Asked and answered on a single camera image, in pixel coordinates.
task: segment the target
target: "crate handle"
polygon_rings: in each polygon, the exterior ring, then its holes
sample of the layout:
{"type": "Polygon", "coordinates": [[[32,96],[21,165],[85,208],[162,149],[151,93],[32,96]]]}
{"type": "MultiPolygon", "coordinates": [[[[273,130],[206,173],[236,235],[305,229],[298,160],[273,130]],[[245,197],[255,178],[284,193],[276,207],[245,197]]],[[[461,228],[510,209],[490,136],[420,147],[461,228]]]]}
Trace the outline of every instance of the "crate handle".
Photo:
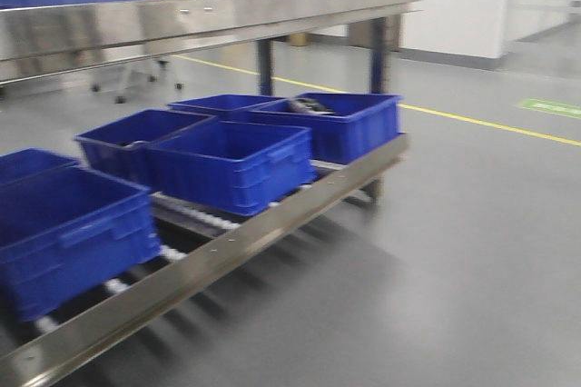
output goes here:
{"type": "Polygon", "coordinates": [[[275,151],[269,152],[269,159],[271,163],[278,163],[285,158],[289,158],[290,156],[294,155],[294,149],[292,146],[287,146],[282,149],[277,149],[275,151]]]}
{"type": "Polygon", "coordinates": [[[61,235],[61,245],[63,248],[70,248],[71,246],[85,242],[98,234],[106,233],[112,229],[113,223],[109,218],[93,221],[83,225],[81,228],[77,228],[69,233],[61,235]]]}

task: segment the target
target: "stainless steel rail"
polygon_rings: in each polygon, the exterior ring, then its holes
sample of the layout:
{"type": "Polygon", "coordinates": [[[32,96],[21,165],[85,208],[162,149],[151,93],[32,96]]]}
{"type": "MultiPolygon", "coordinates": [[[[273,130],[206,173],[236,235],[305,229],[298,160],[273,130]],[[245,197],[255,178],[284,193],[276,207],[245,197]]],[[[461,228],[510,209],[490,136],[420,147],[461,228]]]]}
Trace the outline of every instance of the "stainless steel rail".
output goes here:
{"type": "Polygon", "coordinates": [[[418,0],[142,0],[0,11],[0,84],[365,21],[418,0]]]}

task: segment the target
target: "metal frame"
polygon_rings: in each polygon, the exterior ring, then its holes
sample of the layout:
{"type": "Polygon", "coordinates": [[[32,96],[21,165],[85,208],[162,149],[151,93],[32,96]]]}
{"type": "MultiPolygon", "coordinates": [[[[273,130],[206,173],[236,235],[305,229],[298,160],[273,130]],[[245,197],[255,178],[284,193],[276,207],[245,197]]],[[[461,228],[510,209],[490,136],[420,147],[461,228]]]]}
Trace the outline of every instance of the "metal frame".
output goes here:
{"type": "Polygon", "coordinates": [[[0,11],[0,84],[268,39],[418,0],[142,0],[0,11]]]}
{"type": "MultiPolygon", "coordinates": [[[[272,94],[269,39],[375,19],[370,85],[371,92],[384,93],[389,53],[385,16],[409,11],[414,1],[155,0],[0,11],[0,84],[259,41],[261,93],[272,94]]],[[[349,165],[315,162],[323,175],[319,181],[226,233],[213,233],[215,228],[200,226],[154,198],[158,220],[213,238],[0,358],[0,385],[52,385],[354,191],[376,199],[381,175],[408,146],[408,137],[401,134],[349,165]]]]}

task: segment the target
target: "shelf leg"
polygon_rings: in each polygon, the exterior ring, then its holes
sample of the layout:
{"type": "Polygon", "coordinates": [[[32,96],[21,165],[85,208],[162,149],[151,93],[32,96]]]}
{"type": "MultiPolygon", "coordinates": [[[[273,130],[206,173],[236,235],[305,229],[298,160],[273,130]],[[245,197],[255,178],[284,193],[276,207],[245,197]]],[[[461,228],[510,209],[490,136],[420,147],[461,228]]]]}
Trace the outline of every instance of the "shelf leg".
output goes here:
{"type": "Polygon", "coordinates": [[[256,44],[258,47],[260,94],[274,94],[274,85],[272,83],[272,40],[259,40],[256,44]]]}
{"type": "Polygon", "coordinates": [[[389,83],[389,48],[386,40],[387,19],[371,21],[371,74],[369,92],[385,94],[389,83]]]}

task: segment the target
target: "stainless steel shelf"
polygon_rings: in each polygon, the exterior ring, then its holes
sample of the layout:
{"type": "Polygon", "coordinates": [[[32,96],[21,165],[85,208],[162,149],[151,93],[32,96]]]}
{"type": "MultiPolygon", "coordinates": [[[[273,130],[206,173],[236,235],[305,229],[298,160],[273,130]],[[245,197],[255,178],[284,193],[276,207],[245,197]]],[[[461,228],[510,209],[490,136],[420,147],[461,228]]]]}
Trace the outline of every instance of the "stainless steel shelf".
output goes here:
{"type": "MultiPolygon", "coordinates": [[[[309,189],[290,195],[278,206],[252,217],[180,261],[146,276],[123,293],[105,299],[54,331],[9,353],[0,359],[0,385],[41,387],[59,381],[377,179],[397,162],[408,146],[408,137],[402,134],[353,164],[327,167],[330,173],[309,189]]],[[[173,224],[179,224],[182,218],[172,217],[169,212],[158,217],[173,224]]]]}
{"type": "Polygon", "coordinates": [[[0,84],[366,21],[418,0],[142,0],[0,11],[0,84]]]}

